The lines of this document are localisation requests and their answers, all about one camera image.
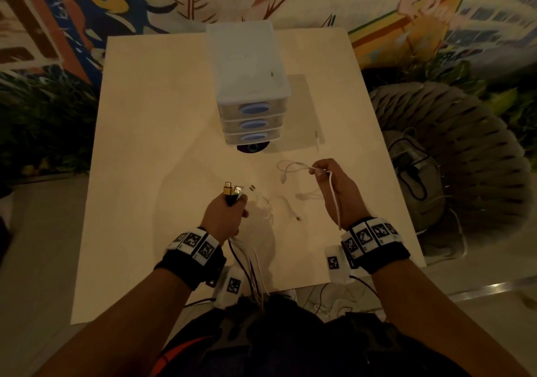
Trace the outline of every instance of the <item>woven chair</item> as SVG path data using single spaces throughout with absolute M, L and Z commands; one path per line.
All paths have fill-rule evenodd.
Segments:
M 419 236 L 426 256 L 457 257 L 506 240 L 528 217 L 530 166 L 506 124 L 475 96 L 441 83 L 382 86 L 370 94 L 380 128 L 414 127 L 440 167 L 446 209 Z

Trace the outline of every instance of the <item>white table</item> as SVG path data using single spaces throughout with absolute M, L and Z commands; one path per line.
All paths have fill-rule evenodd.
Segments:
M 280 183 L 283 159 L 336 159 L 425 265 L 346 32 L 277 38 L 292 96 L 281 139 L 256 154 L 225 145 L 204 34 L 109 38 L 71 323 L 95 319 L 151 272 L 224 181 L 253 184 L 270 201 L 250 198 L 239 235 L 255 246 L 270 290 L 327 283 L 324 248 L 341 231 L 307 171 Z M 211 294 L 202 284 L 190 301 Z

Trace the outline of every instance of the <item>tile floor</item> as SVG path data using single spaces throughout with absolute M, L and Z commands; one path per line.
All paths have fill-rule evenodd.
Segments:
M 71 326 L 69 320 L 87 185 L 87 177 L 81 176 L 19 186 L 13 195 L 11 230 L 15 237 L 0 266 L 2 375 L 30 376 L 84 326 Z M 509 242 L 427 267 L 425 272 L 446 293 L 536 275 L 536 230 L 537 211 Z M 316 311 L 321 288 L 298 290 L 299 305 Z M 537 287 L 524 293 L 537 300 Z M 328 319 L 334 303 L 341 306 L 338 300 L 354 301 L 362 310 L 379 306 L 376 297 L 358 282 L 346 288 L 328 285 L 319 315 Z M 520 294 L 505 293 L 460 305 L 537 376 L 533 356 L 537 351 L 537 311 L 524 305 Z M 172 333 L 209 308 L 187 308 Z

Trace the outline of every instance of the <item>person's right hand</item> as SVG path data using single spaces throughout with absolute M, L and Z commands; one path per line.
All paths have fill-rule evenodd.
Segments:
M 336 199 L 339 206 L 339 215 L 341 216 L 341 228 L 348 230 L 358 220 L 370 216 L 367 211 L 366 205 L 362 200 L 362 195 L 358 190 L 358 186 L 354 181 L 347 176 L 341 169 L 339 164 L 333 159 L 319 160 L 315 162 L 312 167 L 315 170 L 310 169 L 311 175 L 315 174 L 317 183 L 324 197 L 324 205 L 326 211 L 337 224 L 336 207 L 332 198 L 332 191 L 330 190 L 329 176 L 325 172 L 332 172 L 332 185 Z

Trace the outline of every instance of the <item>drawer handle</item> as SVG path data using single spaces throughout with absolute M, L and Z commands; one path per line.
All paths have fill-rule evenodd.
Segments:
M 243 141 L 257 141 L 262 140 L 267 136 L 267 133 L 252 133 L 252 134 L 246 134 L 245 136 L 241 137 L 241 140 Z
M 241 129 L 260 129 L 264 127 L 269 122 L 266 120 L 250 120 L 249 122 L 244 122 L 241 124 Z
M 269 103 L 252 103 L 252 104 L 246 104 L 242 106 L 239 111 L 242 114 L 260 114 L 264 113 L 265 111 L 270 110 L 270 104 Z

